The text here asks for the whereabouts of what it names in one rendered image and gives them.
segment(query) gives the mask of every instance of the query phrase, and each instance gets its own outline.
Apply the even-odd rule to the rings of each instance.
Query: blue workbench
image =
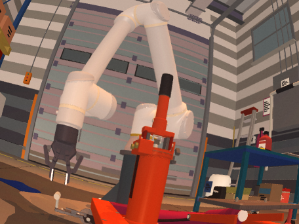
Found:
[[[199,180],[199,186],[197,189],[197,194],[196,194],[195,203],[193,207],[194,212],[198,212],[199,210],[200,202],[198,201],[198,199],[203,195],[203,189],[205,187],[205,180],[207,177],[207,170],[209,167],[210,158],[224,160],[228,162],[241,163],[239,182],[235,194],[235,197],[238,197],[239,200],[242,199],[248,165],[260,167],[257,185],[260,185],[262,182],[265,166],[299,165],[299,158],[284,155],[281,153],[275,153],[265,149],[259,149],[248,145],[206,152],[203,160],[203,167],[201,169],[201,178]],[[299,171],[297,174],[296,190],[294,196],[295,204],[298,204],[299,202],[298,190],[299,190]],[[297,214],[297,209],[294,209],[292,213],[292,219],[296,219],[296,214]]]

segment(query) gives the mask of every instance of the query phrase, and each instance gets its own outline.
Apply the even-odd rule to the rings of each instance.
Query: black handle grip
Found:
[[[171,74],[164,73],[161,79],[159,96],[166,95],[170,97],[171,90],[172,90],[172,83],[173,83],[173,76]]]

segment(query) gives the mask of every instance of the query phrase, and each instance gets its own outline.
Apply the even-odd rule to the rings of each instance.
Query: step ladder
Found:
[[[243,138],[247,137],[246,145],[250,145],[252,135],[253,135],[253,130],[254,130],[254,123],[256,121],[256,112],[258,112],[258,109],[255,108],[255,107],[251,107],[251,108],[248,108],[244,111],[241,111],[241,122],[240,122],[239,131],[238,131],[237,141],[235,142],[235,147],[239,146],[241,137],[243,137]],[[248,115],[251,115],[251,118],[248,118],[248,119],[244,120],[244,118]],[[247,122],[250,122],[248,135],[245,134],[245,135],[242,136],[241,133],[242,133],[243,124],[247,123]],[[228,169],[228,176],[231,176],[231,172],[233,171],[233,169],[234,170],[240,170],[240,168],[233,167],[234,164],[235,164],[234,162],[230,163],[230,166],[229,166],[229,169]],[[238,186],[238,181],[239,181],[239,175],[238,175],[235,187]]]

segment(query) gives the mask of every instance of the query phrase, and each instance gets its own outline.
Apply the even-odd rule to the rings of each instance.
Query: concrete floor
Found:
[[[54,181],[49,180],[49,168],[31,161],[0,152],[0,178],[20,181],[39,190],[40,194],[21,192],[0,181],[0,224],[32,223],[81,223],[79,218],[54,211],[54,193],[59,191],[59,208],[77,211],[90,208],[91,198],[102,198],[113,185],[83,177],[71,176],[64,185],[65,174],[56,171]],[[194,198],[164,195],[162,210],[192,211]],[[200,212],[222,207],[201,203]],[[283,211],[260,211],[260,213],[285,213]]]

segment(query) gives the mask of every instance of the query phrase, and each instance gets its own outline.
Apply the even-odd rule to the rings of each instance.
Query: coil spring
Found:
[[[202,18],[200,18],[200,17],[198,17],[198,16],[195,16],[195,15],[192,15],[192,14],[189,14],[189,15],[187,16],[187,19],[188,19],[188,20],[191,20],[191,21],[193,21],[193,22],[196,22],[197,24],[201,24],[201,22],[203,21]]]

